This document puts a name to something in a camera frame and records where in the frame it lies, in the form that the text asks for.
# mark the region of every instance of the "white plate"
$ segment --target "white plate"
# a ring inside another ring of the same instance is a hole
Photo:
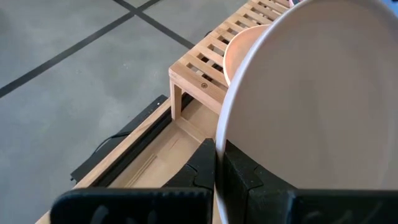
[[[306,0],[286,12],[231,82],[219,157],[228,139],[298,188],[398,189],[397,24],[372,0]]]

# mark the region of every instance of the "peach bowl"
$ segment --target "peach bowl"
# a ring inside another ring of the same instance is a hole
[[[249,52],[251,46],[259,38],[259,36],[268,28],[269,25],[260,25],[250,27],[238,33],[225,50],[223,67],[224,76],[227,84],[231,84],[231,80],[235,72],[239,68],[246,54]]]

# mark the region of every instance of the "floor tile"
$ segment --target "floor tile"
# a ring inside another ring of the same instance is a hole
[[[0,223],[32,223],[69,174],[160,94],[187,49],[133,17],[0,99]]]
[[[127,12],[110,0],[2,0],[0,87]]]
[[[144,12],[196,44],[247,0],[162,0]]]

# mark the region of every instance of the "wooden slat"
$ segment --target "wooden slat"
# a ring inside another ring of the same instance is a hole
[[[275,12],[272,12],[271,10],[269,10],[269,9],[267,9],[265,7],[262,7],[259,4],[254,3],[252,1],[249,1],[247,4],[245,4],[245,6],[246,7],[249,6],[249,8],[248,8],[249,11],[251,11],[252,7],[255,8],[256,10],[258,10],[261,13],[263,13],[265,16],[267,16],[268,18],[270,18],[272,20],[276,20],[279,17],[279,15],[276,14]]]
[[[215,113],[220,114],[226,94],[225,91],[203,77],[195,75],[195,72],[180,62],[176,62],[170,67],[169,75],[174,83],[184,86],[184,90],[200,103],[203,103]]]
[[[273,9],[273,10],[275,10],[277,12],[280,12],[281,14],[283,14],[287,10],[287,8],[282,7],[282,6],[278,5],[278,4],[275,4],[274,2],[272,2],[270,0],[255,0],[254,2],[256,2],[256,3],[257,2],[261,2],[264,5],[266,5],[267,7],[270,7],[271,9]]]
[[[221,27],[215,28],[209,35],[211,35],[214,38],[218,38],[219,36],[222,36],[224,39],[231,41],[232,38],[234,38],[234,35],[225,29],[222,29]]]
[[[288,0],[274,0],[274,2],[277,2],[277,3],[285,6],[286,8],[290,8]]]
[[[187,67],[188,67],[188,65],[190,64],[190,62],[185,58],[185,55],[184,55],[182,58],[180,58],[178,61],[181,62],[182,64],[184,64],[184,65],[187,66]],[[214,65],[214,61],[209,60],[209,61],[207,61],[205,64],[211,67],[211,66]],[[201,70],[197,70],[195,73],[198,74],[199,76],[202,76],[202,75],[205,74],[205,73],[202,72]]]
[[[196,45],[194,46],[195,50],[199,51],[202,53],[206,58],[214,61],[217,65],[223,66],[223,57],[219,55],[218,53],[208,49],[207,47],[201,46],[201,45]]]
[[[256,24],[255,22],[251,21],[248,18],[245,18],[244,15],[246,15],[248,9],[247,7],[242,7],[241,9],[239,9],[238,11],[236,11],[237,15],[239,15],[239,22],[243,23],[244,25],[248,26],[248,27],[254,27],[254,26],[258,26],[258,24]]]
[[[220,41],[219,39],[216,39],[213,36],[208,35],[206,37],[206,40],[208,41],[208,43],[213,44],[215,47],[225,52],[226,44]]]
[[[181,116],[182,90],[170,81],[170,98],[172,100],[172,118],[178,119]]]
[[[222,84],[223,86],[227,87],[228,84],[226,83],[224,74],[219,72],[217,69],[213,68],[211,65],[206,64],[204,61],[200,60],[199,58],[195,57],[198,55],[199,52],[195,49],[189,51],[189,53],[185,54],[179,61],[183,64],[191,63],[193,66],[201,70],[204,74],[208,75],[212,79],[216,80],[218,83]]]
[[[177,126],[184,130],[189,136],[191,136],[194,140],[198,141],[199,143],[202,143],[206,138],[210,138],[211,136],[207,136],[205,133],[203,133],[201,130],[199,130],[197,127],[189,123],[185,118],[181,117],[178,120],[175,121]]]
[[[239,26],[236,24],[236,22],[239,21],[238,18],[236,18],[236,16],[234,17],[229,17],[224,24],[228,27],[230,27],[232,30],[236,31],[236,32],[242,32],[244,30],[243,27]]]
[[[253,11],[248,11],[247,13],[246,13],[248,16],[250,16],[251,18],[253,18],[253,19],[255,19],[256,21],[258,21],[259,23],[261,23],[261,24],[271,24],[272,23],[272,21],[270,21],[269,19],[267,19],[267,18],[265,18],[265,17],[263,17],[263,16],[260,16],[259,14],[257,14],[257,13],[255,13],[255,12],[253,12]]]

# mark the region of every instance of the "black cable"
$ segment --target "black cable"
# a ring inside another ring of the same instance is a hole
[[[125,131],[125,132],[122,132],[122,133],[114,134],[114,135],[112,135],[112,136],[106,138],[104,141],[101,142],[101,144],[99,144],[99,146],[94,150],[94,152],[91,154],[91,156],[94,155],[94,154],[101,148],[101,146],[103,146],[103,145],[104,145],[107,141],[109,141],[110,139],[112,139],[112,138],[118,138],[118,137],[123,137],[123,136],[128,136],[129,134],[131,134],[131,131]]]

